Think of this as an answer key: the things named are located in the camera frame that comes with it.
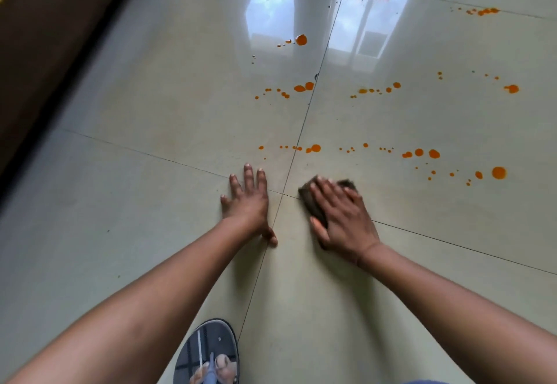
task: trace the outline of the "orange stain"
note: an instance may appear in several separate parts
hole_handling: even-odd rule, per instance
[[[507,170],[505,167],[495,167],[491,170],[491,176],[495,177],[497,180],[502,180],[507,177]]]
[[[517,93],[518,91],[520,91],[520,89],[517,85],[508,85],[508,86],[505,86],[505,89],[508,89],[509,93]]]
[[[308,43],[308,38],[306,38],[306,35],[304,34],[298,35],[296,36],[296,43],[298,45],[305,45],[306,43]]]

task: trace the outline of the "brown scouring pad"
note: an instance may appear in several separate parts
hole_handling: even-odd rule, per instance
[[[311,182],[315,182],[316,178],[317,176],[313,177],[308,183],[300,187],[298,189],[298,194],[300,195],[300,199],[302,199],[303,205],[309,211],[310,215],[317,218],[321,224],[323,224],[323,227],[327,228],[328,222],[327,217],[325,217],[325,212],[323,212],[321,207],[317,204],[310,190],[310,184]],[[348,187],[349,189],[356,190],[356,186],[349,179],[339,180],[337,184],[340,187]]]

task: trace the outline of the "hand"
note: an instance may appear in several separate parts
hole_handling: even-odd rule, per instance
[[[315,234],[326,249],[358,265],[369,248],[382,244],[358,192],[322,177],[317,177],[310,189],[329,222],[325,228],[318,219],[310,218]]]
[[[246,189],[238,183],[238,178],[230,175],[230,190],[232,199],[225,195],[220,196],[222,217],[233,218],[247,227],[250,237],[262,235],[272,246],[278,240],[275,232],[267,222],[269,198],[267,196],[267,177],[262,168],[257,170],[257,186],[254,184],[254,171],[251,165],[244,165],[244,184]]]

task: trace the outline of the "orange droplet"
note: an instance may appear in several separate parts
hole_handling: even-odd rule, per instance
[[[505,89],[508,89],[509,93],[517,93],[518,91],[520,91],[520,89],[517,85],[508,85],[508,86],[505,86]]]
[[[296,36],[296,43],[298,45],[305,45],[306,43],[308,43],[308,38],[306,38],[306,35],[304,34],[298,35]]]
[[[497,180],[502,180],[507,177],[507,170],[505,167],[495,167],[491,170],[491,176],[495,177]]]

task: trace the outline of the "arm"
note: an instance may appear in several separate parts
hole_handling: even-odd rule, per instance
[[[383,245],[361,196],[317,180],[312,192],[329,228],[311,225],[327,248],[363,268],[406,305],[478,383],[557,382],[557,337]]]
[[[233,199],[220,198],[212,230],[90,310],[26,364],[9,384],[156,383],[205,297],[244,242],[263,234],[267,182],[244,168],[246,189],[230,176]]]

